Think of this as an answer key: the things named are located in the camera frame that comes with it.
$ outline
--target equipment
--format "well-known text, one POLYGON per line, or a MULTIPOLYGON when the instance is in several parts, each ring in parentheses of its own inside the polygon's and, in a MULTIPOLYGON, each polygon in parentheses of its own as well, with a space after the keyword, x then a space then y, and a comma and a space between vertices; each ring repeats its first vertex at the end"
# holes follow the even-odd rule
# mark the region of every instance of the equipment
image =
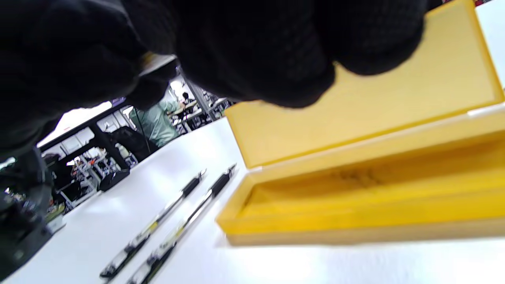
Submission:
POLYGON ((180 226, 177 226, 173 230, 165 241, 147 258, 147 260, 139 267, 139 269, 134 273, 134 275, 128 280, 127 284, 147 284, 160 270, 163 264, 167 261, 169 256, 175 249, 177 243, 181 240, 182 236, 186 232, 187 228, 198 218, 200 213, 209 204, 209 200, 215 198, 224 186, 229 182, 233 169, 236 164, 229 167, 211 186, 207 193, 202 197, 201 201, 195 208, 195 210, 181 222, 180 226))
POLYGON ((40 151, 17 157, 0 171, 0 280, 24 265, 52 237, 46 227, 53 179, 40 151))
POLYGON ((195 187, 200 183, 203 179, 203 176, 207 170, 203 170, 198 173, 179 193, 177 194, 174 201, 169 202, 165 208, 156 215, 154 221, 149 224, 140 234, 138 234, 132 241, 130 241, 125 248, 119 252, 117 256, 112 259, 112 261, 107 265, 107 267, 100 273, 100 277, 104 279, 111 280, 116 277, 118 273, 130 262, 130 260, 142 249, 145 245, 149 237, 158 226, 165 220, 168 213, 170 213, 175 206, 179 203, 179 201, 186 198, 195 187))

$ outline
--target desk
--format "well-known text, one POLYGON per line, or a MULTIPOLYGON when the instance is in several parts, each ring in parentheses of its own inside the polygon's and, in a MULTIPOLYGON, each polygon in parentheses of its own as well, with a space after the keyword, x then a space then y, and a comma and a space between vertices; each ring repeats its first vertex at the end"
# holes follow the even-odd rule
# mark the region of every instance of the desk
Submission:
POLYGON ((208 169, 189 199, 113 281, 124 284, 222 171, 237 173, 203 213, 153 284, 502 284, 505 238, 358 246, 241 247, 214 222, 245 174, 227 119, 182 136, 148 157, 110 191, 65 216, 66 227, 5 284, 103 284, 98 273, 191 177, 208 169))
POLYGON ((197 101, 194 101, 194 102, 191 102, 189 104, 187 104, 184 108, 180 108, 176 111, 174 111, 173 113, 171 113, 169 116, 173 116, 173 115, 176 115, 176 114, 180 114, 181 112, 183 112, 184 110, 186 109, 189 109, 190 107, 194 107, 196 105, 197 101))

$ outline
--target white tabletop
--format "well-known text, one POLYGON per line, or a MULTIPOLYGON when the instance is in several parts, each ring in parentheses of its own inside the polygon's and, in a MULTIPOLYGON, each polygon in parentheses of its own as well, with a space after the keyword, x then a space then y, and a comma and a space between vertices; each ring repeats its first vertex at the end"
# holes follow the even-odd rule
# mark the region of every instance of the white tabletop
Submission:
POLYGON ((503 284, 505 239, 358 246, 231 247, 214 222, 245 174, 227 120, 182 136, 107 193, 65 216, 59 231, 5 283, 104 283, 98 273, 194 175, 208 175, 113 283, 125 283, 228 166, 237 174, 152 283, 503 284))

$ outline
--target yellow plastic box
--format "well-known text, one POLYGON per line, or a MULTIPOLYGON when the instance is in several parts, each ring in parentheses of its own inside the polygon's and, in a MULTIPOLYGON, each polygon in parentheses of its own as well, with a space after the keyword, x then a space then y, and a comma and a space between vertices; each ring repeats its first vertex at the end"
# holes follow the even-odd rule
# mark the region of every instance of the yellow plastic box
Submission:
POLYGON ((471 0, 427 15, 391 72, 303 110, 226 111, 250 169, 217 222, 235 244, 505 233, 505 106, 471 0))

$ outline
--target black pen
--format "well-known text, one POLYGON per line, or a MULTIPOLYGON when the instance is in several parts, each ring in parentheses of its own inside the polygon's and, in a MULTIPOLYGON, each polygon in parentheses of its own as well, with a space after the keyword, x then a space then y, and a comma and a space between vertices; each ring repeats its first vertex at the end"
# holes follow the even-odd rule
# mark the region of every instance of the black pen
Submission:
POLYGON ((183 219, 181 224, 177 226, 171 234, 169 234, 165 241, 163 241, 163 243, 151 253, 147 260, 127 281, 127 284, 148 284, 152 280, 172 254, 187 228, 196 220, 206 205, 210 203, 208 201, 215 198, 230 181, 235 166, 236 164, 232 165, 218 178, 207 193, 201 198, 195 210, 193 210, 187 218, 183 219))
POLYGON ((184 198, 186 198, 195 187, 203 179, 206 170, 201 171, 195 176, 165 208, 154 218, 154 221, 149 224, 140 234, 131 240, 125 248, 116 255, 112 261, 100 272, 100 278, 112 280, 118 273, 128 264, 128 262, 142 249, 151 234, 165 220, 175 206, 184 198))

